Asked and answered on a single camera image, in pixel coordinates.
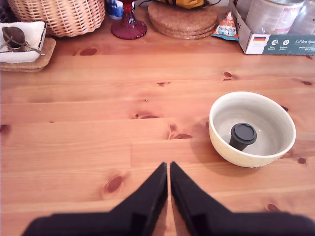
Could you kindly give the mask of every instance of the wicker basket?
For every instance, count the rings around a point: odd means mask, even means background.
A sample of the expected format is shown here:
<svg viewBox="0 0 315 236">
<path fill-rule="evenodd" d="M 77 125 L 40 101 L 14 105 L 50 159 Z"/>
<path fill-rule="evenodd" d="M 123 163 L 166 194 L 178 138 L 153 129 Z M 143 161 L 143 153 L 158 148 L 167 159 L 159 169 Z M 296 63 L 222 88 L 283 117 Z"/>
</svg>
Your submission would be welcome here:
<svg viewBox="0 0 315 236">
<path fill-rule="evenodd" d="M 93 32 L 105 18 L 104 0 L 8 0 L 20 21 L 45 21 L 47 35 Z"/>
</svg>

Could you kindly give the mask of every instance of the white dish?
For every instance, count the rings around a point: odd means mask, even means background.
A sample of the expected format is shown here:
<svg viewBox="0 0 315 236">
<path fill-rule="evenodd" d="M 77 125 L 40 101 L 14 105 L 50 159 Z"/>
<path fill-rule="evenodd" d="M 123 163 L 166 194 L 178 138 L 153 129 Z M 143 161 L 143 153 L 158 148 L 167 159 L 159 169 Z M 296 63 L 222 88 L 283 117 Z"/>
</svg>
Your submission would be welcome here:
<svg viewBox="0 0 315 236">
<path fill-rule="evenodd" d="M 43 21 L 37 22 L 15 22 L 15 23 L 0 23 L 0 41 L 4 43 L 2 35 L 2 27 L 18 27 L 25 35 L 25 40 L 39 50 L 42 49 L 46 34 L 46 23 Z M 35 51 L 27 50 L 25 52 L 10 52 L 8 47 L 4 46 L 0 50 L 0 61 L 6 63 L 22 63 L 36 61 L 39 54 Z"/>
<path fill-rule="evenodd" d="M 248 123 L 257 132 L 257 140 L 239 151 L 229 145 L 231 128 Z M 273 100 L 252 92 L 232 92 L 212 105 L 209 133 L 216 151 L 227 161 L 242 167 L 267 165 L 287 153 L 296 138 L 289 114 Z"/>
</svg>

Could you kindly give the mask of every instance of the cork trivet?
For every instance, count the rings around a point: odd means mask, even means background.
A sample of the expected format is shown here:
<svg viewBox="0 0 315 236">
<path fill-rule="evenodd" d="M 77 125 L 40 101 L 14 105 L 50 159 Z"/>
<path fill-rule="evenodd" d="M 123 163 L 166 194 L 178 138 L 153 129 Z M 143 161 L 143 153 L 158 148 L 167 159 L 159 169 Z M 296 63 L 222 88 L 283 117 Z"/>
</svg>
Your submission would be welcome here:
<svg viewBox="0 0 315 236">
<path fill-rule="evenodd" d="M 1 62 L 1 71 L 14 72 L 38 72 L 41 71 L 50 61 L 55 49 L 56 41 L 53 38 L 45 38 L 42 51 L 46 54 L 39 56 L 36 61 L 25 63 L 5 63 Z"/>
<path fill-rule="evenodd" d="M 185 9 L 152 1 L 148 8 L 150 19 L 164 29 L 182 32 L 205 30 L 217 22 L 215 7 Z"/>
<path fill-rule="evenodd" d="M 205 38 L 205 37 L 208 37 L 212 34 L 213 32 L 213 29 L 214 27 L 212 28 L 212 30 L 210 30 L 209 32 L 207 33 L 203 33 L 203 34 L 197 34 L 197 35 L 184 35 L 184 34 L 176 34 L 174 33 L 173 31 L 170 31 L 170 30 L 167 30 L 167 29 L 163 29 L 163 28 L 160 28 L 159 26 L 155 26 L 153 25 L 159 32 L 167 35 L 167 36 L 170 36 L 170 37 L 173 37 L 173 38 L 179 38 L 179 39 L 187 39 L 187 40 L 195 40 L 195 39 L 201 39 L 201 38 Z"/>
<path fill-rule="evenodd" d="M 175 30 L 166 29 L 161 24 L 155 22 L 154 20 L 151 20 L 151 22 L 152 22 L 153 26 L 157 26 L 157 27 L 159 27 L 159 29 L 164 29 L 166 31 L 169 31 L 170 33 L 177 34 L 177 35 L 182 35 L 182 36 L 185 36 L 185 35 L 187 35 L 187 36 L 195 36 L 195 35 L 208 33 L 210 31 L 212 31 L 214 27 L 217 26 L 217 24 L 214 24 L 213 26 L 211 26 L 209 28 L 206 28 L 206 29 L 203 29 L 203 30 L 182 32 L 182 31 L 175 31 Z"/>
</svg>

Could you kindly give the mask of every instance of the colorful packet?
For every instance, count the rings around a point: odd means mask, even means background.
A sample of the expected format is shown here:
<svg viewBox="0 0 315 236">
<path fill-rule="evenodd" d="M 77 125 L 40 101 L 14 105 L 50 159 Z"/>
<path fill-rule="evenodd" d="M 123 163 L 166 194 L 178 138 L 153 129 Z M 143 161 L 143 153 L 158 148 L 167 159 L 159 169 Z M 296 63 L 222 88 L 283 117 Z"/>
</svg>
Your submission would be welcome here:
<svg viewBox="0 0 315 236">
<path fill-rule="evenodd" d="M 231 11 L 228 12 L 211 36 L 223 38 L 225 40 L 239 40 Z"/>
</svg>

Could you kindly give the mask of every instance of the blue and white object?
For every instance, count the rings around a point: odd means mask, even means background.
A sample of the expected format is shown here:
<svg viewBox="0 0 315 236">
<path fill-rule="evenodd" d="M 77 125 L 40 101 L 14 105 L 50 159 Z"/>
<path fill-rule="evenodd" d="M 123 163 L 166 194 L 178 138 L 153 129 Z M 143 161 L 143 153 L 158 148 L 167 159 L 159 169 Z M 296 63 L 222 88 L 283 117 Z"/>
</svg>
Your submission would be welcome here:
<svg viewBox="0 0 315 236">
<path fill-rule="evenodd" d="M 121 19 L 123 17 L 123 3 L 118 0 L 105 0 L 106 13 L 112 19 Z M 132 2 L 132 11 L 134 12 L 135 4 Z"/>
</svg>

